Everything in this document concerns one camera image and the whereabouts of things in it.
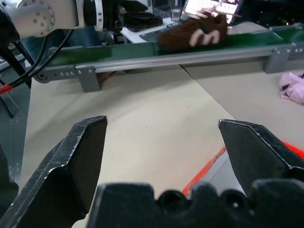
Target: black cable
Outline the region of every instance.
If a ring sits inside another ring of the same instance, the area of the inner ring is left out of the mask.
[[[32,59],[32,57],[29,55],[29,53],[26,51],[26,49],[23,47],[22,43],[20,43],[19,41],[14,42],[13,43],[16,48],[18,49],[18,51],[24,56],[24,58],[31,64],[34,65],[35,62]]]
[[[35,70],[31,75],[28,75],[23,81],[19,81],[11,86],[13,86],[14,88],[27,82],[28,80],[30,80],[34,75],[36,75],[38,72],[40,72],[43,68],[46,67],[47,64],[50,63],[50,61],[53,60],[53,58],[58,54],[58,52],[61,50],[61,48],[64,46],[64,44],[67,42],[67,40],[71,37],[71,35],[73,34],[74,30],[70,30],[68,35],[65,37],[65,39],[62,41],[62,43],[59,45],[59,47],[57,48],[57,50],[47,59],[47,61],[41,65],[41,67],[39,67],[37,70]]]
[[[27,72],[25,72],[23,75],[21,75],[18,79],[16,79],[15,81],[9,83],[9,85],[11,86],[14,86],[15,83],[19,82],[19,81],[22,81],[23,79],[27,78],[27,76],[29,76],[29,74],[35,69],[35,67],[40,63],[41,59],[42,59],[42,56],[43,56],[43,53],[46,49],[46,45],[47,45],[47,41],[48,41],[48,36],[44,37],[43,39],[43,43],[42,43],[42,47],[41,47],[41,50],[40,50],[40,53],[38,55],[38,58],[36,60],[36,62],[34,63],[34,65],[32,65],[30,67],[30,69],[28,69]]]
[[[7,61],[10,67],[13,68],[19,76],[22,76],[26,73],[20,62],[16,59],[16,57],[7,47],[0,47],[0,56],[2,56],[5,61]],[[31,83],[27,82],[27,86],[30,88]]]

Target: conveyor belt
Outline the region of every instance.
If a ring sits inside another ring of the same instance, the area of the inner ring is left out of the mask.
[[[111,72],[176,64],[203,63],[251,57],[269,57],[266,73],[281,72],[291,57],[304,57],[304,30],[302,25],[274,28],[255,33],[229,35],[225,44],[217,48],[202,48],[192,52],[168,53],[157,43],[140,43],[107,47],[75,48],[61,51],[41,72],[36,80],[47,83],[79,77],[85,91],[96,91],[100,85],[91,73]]]

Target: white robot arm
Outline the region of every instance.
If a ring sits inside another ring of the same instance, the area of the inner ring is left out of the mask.
[[[0,0],[0,46],[30,36],[44,37],[56,29],[95,26],[121,30],[117,6],[125,0],[22,0],[12,6]]]

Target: brown suede sneaker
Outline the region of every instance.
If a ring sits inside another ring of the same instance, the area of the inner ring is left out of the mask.
[[[227,36],[225,14],[216,17],[208,11],[198,12],[180,26],[160,34],[157,43],[161,50],[179,52],[191,48],[210,47],[221,44]]]

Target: screw hole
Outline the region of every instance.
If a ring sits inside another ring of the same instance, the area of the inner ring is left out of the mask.
[[[169,190],[159,197],[157,204],[166,212],[177,213],[187,209],[190,201],[181,192]]]
[[[227,190],[223,192],[221,198],[224,203],[232,209],[242,209],[246,207],[245,196],[234,190]]]
[[[41,75],[38,75],[37,78],[41,81],[45,81],[45,80],[47,80],[48,77],[46,75],[41,74]]]

